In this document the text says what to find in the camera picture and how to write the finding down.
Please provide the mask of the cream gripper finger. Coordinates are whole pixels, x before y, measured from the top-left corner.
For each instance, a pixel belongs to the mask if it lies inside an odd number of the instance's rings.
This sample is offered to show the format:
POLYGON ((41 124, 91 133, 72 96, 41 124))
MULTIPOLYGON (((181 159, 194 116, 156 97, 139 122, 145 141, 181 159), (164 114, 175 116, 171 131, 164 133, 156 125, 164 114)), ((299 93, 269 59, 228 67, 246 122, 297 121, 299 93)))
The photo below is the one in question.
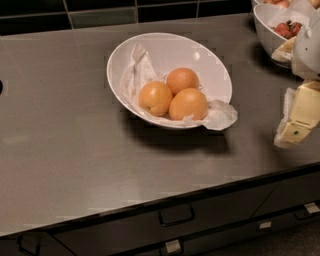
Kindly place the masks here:
POLYGON ((295 93, 289 119, 281 137, 288 143, 302 142, 320 122, 320 82, 310 81, 300 85, 295 93))
POLYGON ((289 117, 293 107, 295 94, 296 91, 294 89, 288 88, 284 95, 283 118, 280 121, 274 138, 274 145, 280 148, 290 148, 293 145, 293 143, 289 141, 289 132, 291 131, 289 117))

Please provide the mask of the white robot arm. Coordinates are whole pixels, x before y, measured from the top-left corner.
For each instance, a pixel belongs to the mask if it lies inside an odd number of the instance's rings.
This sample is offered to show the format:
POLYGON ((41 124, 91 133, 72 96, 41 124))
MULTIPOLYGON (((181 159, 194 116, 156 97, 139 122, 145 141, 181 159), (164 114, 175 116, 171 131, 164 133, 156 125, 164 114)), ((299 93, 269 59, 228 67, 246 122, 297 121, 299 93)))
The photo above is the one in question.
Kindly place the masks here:
POLYGON ((287 62, 292 73, 303 79, 284 97, 283 119, 274 139, 280 148, 301 143, 320 122, 320 13, 316 11, 295 38, 279 46, 273 60, 287 62))

